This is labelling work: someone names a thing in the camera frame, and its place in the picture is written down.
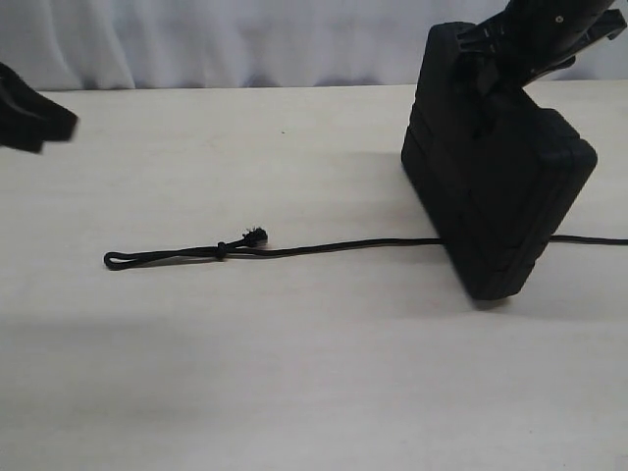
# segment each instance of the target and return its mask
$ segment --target white backdrop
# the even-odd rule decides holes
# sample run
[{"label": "white backdrop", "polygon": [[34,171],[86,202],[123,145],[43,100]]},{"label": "white backdrop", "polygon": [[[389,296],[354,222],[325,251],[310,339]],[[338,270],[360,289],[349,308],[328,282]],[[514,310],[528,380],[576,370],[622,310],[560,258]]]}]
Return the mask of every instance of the white backdrop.
[{"label": "white backdrop", "polygon": [[[411,83],[430,25],[505,3],[1,0],[0,61],[42,89]],[[552,77],[628,78],[626,56],[628,33]]]}]

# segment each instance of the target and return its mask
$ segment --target table surface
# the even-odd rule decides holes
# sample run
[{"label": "table surface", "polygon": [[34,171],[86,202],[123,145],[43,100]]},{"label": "table surface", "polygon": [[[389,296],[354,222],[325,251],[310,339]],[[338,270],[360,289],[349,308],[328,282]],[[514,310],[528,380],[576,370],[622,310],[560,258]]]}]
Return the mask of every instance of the table surface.
[{"label": "table surface", "polygon": [[[628,236],[628,82],[530,92],[600,153],[561,232]],[[628,249],[553,245],[484,309],[440,247],[103,267],[433,236],[412,86],[51,96],[76,141],[0,149],[1,469],[628,469]]]}]

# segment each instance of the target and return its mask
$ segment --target knot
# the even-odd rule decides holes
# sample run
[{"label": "knot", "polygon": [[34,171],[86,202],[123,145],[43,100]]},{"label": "knot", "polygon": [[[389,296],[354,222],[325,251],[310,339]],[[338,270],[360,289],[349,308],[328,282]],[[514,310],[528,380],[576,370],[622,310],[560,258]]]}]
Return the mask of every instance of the knot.
[{"label": "knot", "polygon": [[216,260],[222,262],[227,258],[227,255],[229,255],[229,248],[224,242],[219,242],[216,247]]}]

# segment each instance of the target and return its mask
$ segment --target black box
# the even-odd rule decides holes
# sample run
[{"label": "black box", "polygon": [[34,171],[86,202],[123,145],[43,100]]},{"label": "black box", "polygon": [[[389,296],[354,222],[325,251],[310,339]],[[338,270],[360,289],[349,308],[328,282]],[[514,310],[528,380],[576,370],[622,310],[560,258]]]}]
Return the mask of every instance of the black box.
[{"label": "black box", "polygon": [[412,181],[468,293],[519,292],[596,167],[596,151],[523,89],[465,85],[458,35],[430,31],[402,150]]}]

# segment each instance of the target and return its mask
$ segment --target black cord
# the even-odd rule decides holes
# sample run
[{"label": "black cord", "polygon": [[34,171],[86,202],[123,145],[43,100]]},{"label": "black cord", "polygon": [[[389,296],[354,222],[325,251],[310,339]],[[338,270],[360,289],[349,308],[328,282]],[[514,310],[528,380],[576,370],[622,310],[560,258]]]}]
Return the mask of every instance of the black cord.
[{"label": "black cord", "polygon": [[[628,239],[581,237],[576,235],[554,235],[552,242],[577,243],[586,245],[628,245]],[[223,261],[228,257],[283,258],[298,255],[310,255],[325,252],[340,252],[369,247],[383,246],[420,246],[442,245],[439,238],[373,238],[349,242],[328,243],[307,247],[268,250],[259,248],[268,242],[268,234],[261,228],[253,229],[242,236],[242,239],[231,243],[220,242],[215,246],[185,248],[183,250],[165,250],[158,252],[121,253],[109,252],[105,255],[105,265],[110,270],[121,271],[142,265],[160,262],[173,258],[214,259]]]}]

